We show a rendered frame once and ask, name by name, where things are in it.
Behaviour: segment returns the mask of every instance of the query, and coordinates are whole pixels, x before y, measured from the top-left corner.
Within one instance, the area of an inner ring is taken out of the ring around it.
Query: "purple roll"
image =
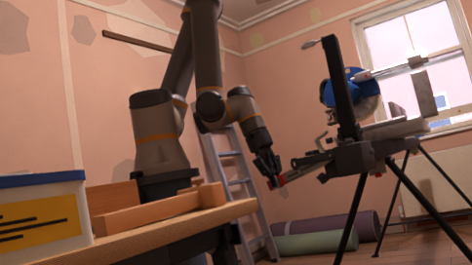
[[[343,229],[347,221],[347,213],[332,216],[274,223],[270,230],[274,237],[296,234],[315,233],[335,229]],[[359,243],[378,241],[380,235],[380,220],[377,212],[365,210],[357,212],[354,227],[359,235]]]

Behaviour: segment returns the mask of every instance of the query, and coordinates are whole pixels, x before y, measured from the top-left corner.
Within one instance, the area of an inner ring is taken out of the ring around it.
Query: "ladder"
[[[195,112],[195,102],[191,104],[192,112]],[[260,204],[260,199],[257,195],[256,187],[253,183],[253,177],[251,176],[251,172],[249,170],[248,163],[246,162],[246,158],[243,153],[243,149],[241,147],[241,143],[238,139],[238,135],[236,134],[236,130],[234,129],[234,125],[231,124],[222,130],[227,131],[231,146],[233,147],[233,151],[229,152],[218,152],[215,147],[215,143],[213,141],[213,136],[211,133],[201,134],[197,133],[200,136],[200,140],[202,143],[203,151],[208,160],[208,164],[210,166],[210,170],[214,177],[214,181],[219,181],[223,184],[224,193],[226,195],[226,200],[228,202],[233,202],[233,196],[231,195],[231,191],[229,190],[229,186],[238,185],[238,184],[246,184],[246,187],[249,192],[250,198],[257,198],[259,204],[259,210],[256,212],[256,217],[258,221],[258,225],[260,230],[262,231],[262,235],[256,237],[255,239],[250,240],[249,242],[246,240],[246,236],[241,225],[241,221],[236,219],[233,223],[238,225],[239,233],[241,236],[241,244],[236,245],[236,249],[238,250],[239,256],[241,258],[242,265],[254,265],[253,256],[250,250],[250,246],[258,243],[259,241],[265,239],[265,244],[267,250],[269,252],[270,259],[272,262],[280,262],[280,255],[279,250],[275,245],[274,238],[272,237],[272,233],[270,232],[269,225],[267,224],[267,219],[265,218],[265,214],[262,210],[262,205]],[[226,157],[234,157],[237,160],[237,164],[241,170],[241,174],[243,175],[242,179],[234,180],[234,181],[227,181],[226,175],[224,174],[223,167],[221,165],[220,158]]]

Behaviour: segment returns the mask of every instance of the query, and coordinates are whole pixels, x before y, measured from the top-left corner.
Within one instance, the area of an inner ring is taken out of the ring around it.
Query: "rolled carpet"
[[[344,229],[347,220],[347,213],[332,216],[274,223],[270,225],[270,230],[274,237],[289,236],[297,234],[315,233]],[[380,235],[380,221],[374,209],[357,212],[354,220],[354,228],[359,235],[360,243],[378,241]]]
[[[342,237],[343,229],[316,233],[274,237],[280,256],[313,255],[335,253]],[[346,251],[359,248],[359,237],[355,228],[351,230]]]

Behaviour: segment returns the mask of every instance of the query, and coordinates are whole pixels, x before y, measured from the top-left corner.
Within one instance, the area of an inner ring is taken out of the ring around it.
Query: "blue saw motor housing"
[[[354,83],[350,81],[354,74],[362,72],[364,69],[359,67],[346,67],[345,69],[346,72],[348,72],[346,74],[346,78],[347,85],[349,85],[349,92],[351,93],[352,102],[357,102],[369,96],[380,95],[380,86],[378,85],[377,80],[374,78],[361,83]],[[331,79],[329,79],[327,82],[323,82],[322,86],[324,83],[326,83],[324,89],[321,88],[322,90],[320,91],[320,93],[324,94],[322,97],[322,103],[327,107],[335,107],[333,84]]]

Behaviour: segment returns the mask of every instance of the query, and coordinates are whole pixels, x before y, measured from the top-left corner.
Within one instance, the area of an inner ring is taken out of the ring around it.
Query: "building outside window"
[[[362,67],[378,70],[416,55],[429,56],[426,69],[439,116],[424,136],[472,129],[472,38],[459,0],[407,0],[351,20]],[[377,78],[381,100],[377,122],[391,119],[389,101],[418,116],[408,67]]]

